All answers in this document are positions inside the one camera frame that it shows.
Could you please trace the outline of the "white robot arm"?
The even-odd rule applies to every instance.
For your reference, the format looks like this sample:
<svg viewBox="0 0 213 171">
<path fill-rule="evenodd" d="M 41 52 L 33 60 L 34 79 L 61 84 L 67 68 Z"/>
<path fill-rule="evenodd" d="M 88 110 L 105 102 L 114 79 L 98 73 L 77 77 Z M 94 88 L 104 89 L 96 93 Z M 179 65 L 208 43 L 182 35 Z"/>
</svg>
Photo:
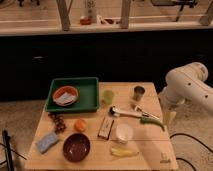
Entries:
<svg viewBox="0 0 213 171">
<path fill-rule="evenodd" d="M 163 123 L 169 125 L 176 116 L 174 109 L 185 100 L 193 101 L 213 114 L 213 88 L 205 84 L 207 67 L 200 62 L 174 68 L 165 77 L 166 86 L 159 93 Z"/>
</svg>

